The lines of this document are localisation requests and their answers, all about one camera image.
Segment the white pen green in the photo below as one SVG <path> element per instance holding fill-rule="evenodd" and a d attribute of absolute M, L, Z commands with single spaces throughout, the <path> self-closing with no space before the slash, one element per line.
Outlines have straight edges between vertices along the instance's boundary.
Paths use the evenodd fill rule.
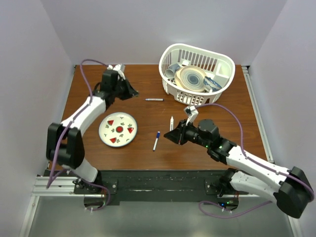
<path fill-rule="evenodd" d="M 174 117 L 171 116 L 171 118 L 170 118 L 169 131 L 172 131 L 173 129 L 174 129 Z"/>

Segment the white pen blue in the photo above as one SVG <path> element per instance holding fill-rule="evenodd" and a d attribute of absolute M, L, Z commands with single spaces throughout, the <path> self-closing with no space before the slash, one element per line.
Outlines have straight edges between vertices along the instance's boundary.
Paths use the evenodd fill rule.
<path fill-rule="evenodd" d="M 154 143 L 154 146 L 153 146 L 153 151 L 156 150 L 157 144 L 158 144 L 158 137 L 156 137 L 156 139 L 155 139 L 155 143 Z"/>

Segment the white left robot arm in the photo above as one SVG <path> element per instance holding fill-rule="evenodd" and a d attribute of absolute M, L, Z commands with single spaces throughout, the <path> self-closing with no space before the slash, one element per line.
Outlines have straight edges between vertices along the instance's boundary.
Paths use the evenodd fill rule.
<path fill-rule="evenodd" d="M 57 178 L 54 174 L 58 164 L 85 181 L 85 188 L 92 194 L 102 189 L 100 171 L 85 158 L 83 135 L 90 125 L 115 101 L 138 96 L 125 77 L 123 70 L 108 68 L 94 88 L 89 89 L 86 101 L 69 118 L 52 123 L 47 131 L 46 157 L 52 161 L 47 187 Z"/>

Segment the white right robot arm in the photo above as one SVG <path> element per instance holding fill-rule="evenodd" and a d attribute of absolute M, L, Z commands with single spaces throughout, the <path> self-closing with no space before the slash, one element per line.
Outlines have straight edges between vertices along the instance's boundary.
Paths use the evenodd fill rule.
<path fill-rule="evenodd" d="M 281 167 L 245 152 L 221 136 L 219 128 L 210 119 L 201 120 L 198 126 L 182 120 L 164 137 L 178 145 L 187 142 L 198 144 L 207 149 L 213 160 L 230 165 L 219 181 L 221 191 L 226 194 L 238 191 L 260 196 L 296 219 L 315 198 L 302 169 Z"/>

